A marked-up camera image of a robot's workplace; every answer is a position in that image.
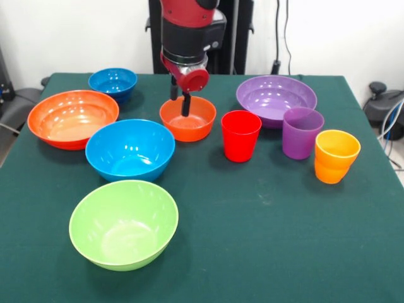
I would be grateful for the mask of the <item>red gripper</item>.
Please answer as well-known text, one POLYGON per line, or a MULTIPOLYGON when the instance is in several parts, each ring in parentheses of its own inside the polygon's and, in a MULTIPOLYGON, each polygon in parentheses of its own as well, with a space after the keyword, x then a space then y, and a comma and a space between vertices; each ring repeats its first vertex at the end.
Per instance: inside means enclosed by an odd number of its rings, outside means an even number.
POLYGON ((170 60, 167 56, 160 53, 160 58, 171 75, 170 99, 178 98, 178 87, 183 91, 184 100, 182 102, 181 115, 188 116, 191 105, 191 96, 189 93, 201 91, 208 83, 209 73, 206 69, 208 56, 205 55, 202 61, 197 63, 178 63, 170 60))

